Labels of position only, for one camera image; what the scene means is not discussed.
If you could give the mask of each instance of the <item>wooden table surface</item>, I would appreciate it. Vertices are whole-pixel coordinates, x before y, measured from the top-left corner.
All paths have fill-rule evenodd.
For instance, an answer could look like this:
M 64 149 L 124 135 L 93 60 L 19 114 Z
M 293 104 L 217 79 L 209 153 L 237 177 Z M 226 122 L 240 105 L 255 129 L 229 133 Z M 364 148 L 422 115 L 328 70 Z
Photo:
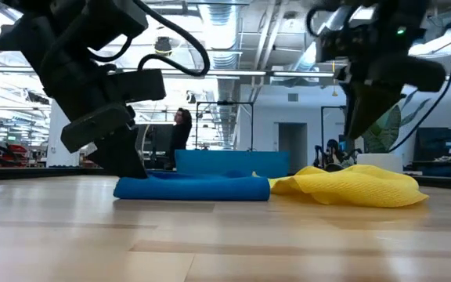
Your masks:
M 118 201 L 116 179 L 0 182 L 0 281 L 451 282 L 451 190 L 401 209 Z

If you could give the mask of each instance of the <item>blue foam block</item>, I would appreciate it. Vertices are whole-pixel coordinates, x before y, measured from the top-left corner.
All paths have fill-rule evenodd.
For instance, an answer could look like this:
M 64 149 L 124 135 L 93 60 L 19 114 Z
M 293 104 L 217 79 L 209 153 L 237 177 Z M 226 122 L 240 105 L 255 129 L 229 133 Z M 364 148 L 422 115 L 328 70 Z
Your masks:
M 150 172 L 147 179 L 121 178 L 114 196 L 126 200 L 177 201 L 267 201 L 269 181 L 244 177 L 239 172 L 226 175 L 184 175 Z
M 179 173 L 219 175 L 237 171 L 271 179 L 287 176 L 290 169 L 288 152 L 247 152 L 226 150 L 177 150 L 175 163 Z

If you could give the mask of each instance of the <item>green plant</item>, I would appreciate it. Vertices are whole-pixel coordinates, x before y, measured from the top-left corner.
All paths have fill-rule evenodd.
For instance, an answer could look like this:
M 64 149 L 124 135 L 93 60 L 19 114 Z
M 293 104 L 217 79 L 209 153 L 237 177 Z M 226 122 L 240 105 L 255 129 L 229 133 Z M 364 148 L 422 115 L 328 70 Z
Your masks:
M 368 153 L 388 153 L 389 149 L 391 149 L 392 145 L 394 145 L 398 139 L 399 129 L 412 122 L 419 111 L 422 110 L 431 99 L 429 98 L 422 101 L 414 112 L 407 114 L 402 119 L 401 113 L 405 109 L 405 106 L 410 103 L 415 93 L 417 93 L 417 91 L 412 92 L 406 97 L 405 103 L 402 105 L 401 109 L 399 105 L 396 104 L 375 121 L 362 135 L 366 148 L 368 148 Z

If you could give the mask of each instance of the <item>yellow cloth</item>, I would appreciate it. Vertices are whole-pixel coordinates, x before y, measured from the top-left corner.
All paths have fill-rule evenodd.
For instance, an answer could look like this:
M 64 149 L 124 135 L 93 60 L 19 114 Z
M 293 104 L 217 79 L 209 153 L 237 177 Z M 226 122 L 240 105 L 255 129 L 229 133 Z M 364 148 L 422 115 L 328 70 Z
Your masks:
M 354 204 L 397 208 L 429 198 L 410 176 L 371 165 L 353 165 L 339 172 L 307 167 L 295 176 L 270 179 L 271 193 L 311 196 L 321 204 Z

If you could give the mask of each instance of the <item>doorway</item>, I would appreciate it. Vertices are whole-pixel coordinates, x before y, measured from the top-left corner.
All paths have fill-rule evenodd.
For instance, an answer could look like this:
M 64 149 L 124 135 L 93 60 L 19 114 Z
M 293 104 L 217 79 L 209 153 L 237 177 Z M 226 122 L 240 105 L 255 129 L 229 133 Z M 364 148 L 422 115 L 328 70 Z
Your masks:
M 297 173 L 307 166 L 307 124 L 279 123 L 279 151 L 290 152 L 289 173 Z

